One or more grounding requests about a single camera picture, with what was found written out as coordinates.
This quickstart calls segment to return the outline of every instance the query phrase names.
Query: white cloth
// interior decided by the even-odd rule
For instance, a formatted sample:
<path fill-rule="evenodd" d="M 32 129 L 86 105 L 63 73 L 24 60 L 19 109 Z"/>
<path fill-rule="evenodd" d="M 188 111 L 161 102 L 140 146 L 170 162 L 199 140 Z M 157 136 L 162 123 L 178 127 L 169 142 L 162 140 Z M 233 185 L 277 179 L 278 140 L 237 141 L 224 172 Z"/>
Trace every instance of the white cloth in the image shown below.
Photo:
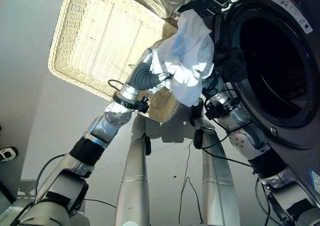
<path fill-rule="evenodd" d="M 214 43 L 211 30 L 194 10 L 183 12 L 177 24 L 178 32 L 155 49 L 150 68 L 154 74 L 169 72 L 173 78 L 151 91 L 166 86 L 179 102 L 190 107 L 198 104 L 201 79 L 214 68 Z"/>

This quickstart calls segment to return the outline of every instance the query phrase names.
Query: silver metal leg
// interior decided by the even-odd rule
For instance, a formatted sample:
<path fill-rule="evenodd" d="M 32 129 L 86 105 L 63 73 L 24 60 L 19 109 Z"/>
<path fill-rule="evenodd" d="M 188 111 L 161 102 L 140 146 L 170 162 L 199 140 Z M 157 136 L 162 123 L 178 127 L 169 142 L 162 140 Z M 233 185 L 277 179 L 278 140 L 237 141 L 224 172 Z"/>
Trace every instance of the silver metal leg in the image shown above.
<path fill-rule="evenodd" d="M 138 115 L 116 204 L 116 226 L 149 225 L 149 191 L 146 166 L 145 118 Z"/>
<path fill-rule="evenodd" d="M 197 119 L 195 125 L 204 132 L 202 147 L 219 142 L 212 124 Z M 226 156 L 221 143 L 206 150 L 217 156 Z M 228 162 L 203 151 L 202 185 L 204 225 L 240 225 L 237 196 Z"/>

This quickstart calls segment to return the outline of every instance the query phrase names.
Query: gray floor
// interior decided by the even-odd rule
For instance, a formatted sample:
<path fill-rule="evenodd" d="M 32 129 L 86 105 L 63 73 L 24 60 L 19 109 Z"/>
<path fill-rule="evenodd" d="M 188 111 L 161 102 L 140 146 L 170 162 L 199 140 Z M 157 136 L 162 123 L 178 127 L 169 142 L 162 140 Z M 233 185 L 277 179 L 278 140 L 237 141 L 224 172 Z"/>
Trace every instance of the gray floor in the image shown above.
<path fill-rule="evenodd" d="M 33 185 L 40 168 L 49 158 L 70 150 L 83 130 L 108 104 L 55 78 L 47 69 L 61 3 L 62 0 L 0 0 L 0 147 L 11 145 L 19 149 L 17 159 L 1 165 L 0 181 L 20 198 L 33 196 Z M 181 122 L 186 121 L 183 116 L 179 118 Z M 88 179 L 87 198 L 116 203 L 131 125 L 132 121 L 120 130 L 97 163 Z M 154 131 L 152 154 L 147 158 L 150 218 L 152 225 L 177 225 L 192 128 L 188 123 L 180 123 L 180 127 L 168 124 L 163 127 L 164 132 L 174 134 L 160 137 L 160 133 Z M 218 134 L 224 136 L 220 129 Z M 227 141 L 223 145 L 227 156 L 243 161 Z M 53 162 L 44 175 L 55 164 Z M 263 225 L 265 216 L 253 191 L 256 177 L 244 166 L 230 163 L 230 167 L 241 224 Z M 188 175 L 201 193 L 202 155 L 192 147 Z M 197 204 L 190 187 L 182 202 L 183 225 L 199 223 Z M 114 222 L 115 211 L 106 205 L 86 202 L 84 210 L 91 225 L 112 225 Z"/>

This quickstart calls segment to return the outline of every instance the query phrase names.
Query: sneaker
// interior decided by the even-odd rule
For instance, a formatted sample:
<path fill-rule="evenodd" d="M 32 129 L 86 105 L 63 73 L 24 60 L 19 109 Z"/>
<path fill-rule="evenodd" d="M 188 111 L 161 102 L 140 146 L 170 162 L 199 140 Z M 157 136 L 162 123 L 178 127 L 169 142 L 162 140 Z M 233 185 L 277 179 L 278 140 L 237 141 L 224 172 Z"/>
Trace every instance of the sneaker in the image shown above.
<path fill-rule="evenodd" d="M 18 150 L 15 147 L 6 147 L 0 149 L 0 162 L 10 161 L 18 156 Z"/>

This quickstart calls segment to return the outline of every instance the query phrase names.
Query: laundry basket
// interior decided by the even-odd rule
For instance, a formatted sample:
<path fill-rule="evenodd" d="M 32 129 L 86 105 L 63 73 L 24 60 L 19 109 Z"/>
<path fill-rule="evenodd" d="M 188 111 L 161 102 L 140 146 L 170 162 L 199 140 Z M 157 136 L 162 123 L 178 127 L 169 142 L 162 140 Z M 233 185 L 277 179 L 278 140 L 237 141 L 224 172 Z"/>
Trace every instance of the laundry basket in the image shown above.
<path fill-rule="evenodd" d="M 134 0 L 63 0 L 48 68 L 55 76 L 107 100 L 124 83 L 145 49 L 177 29 Z M 149 98 L 146 117 L 168 121 L 179 103 L 168 89 Z"/>

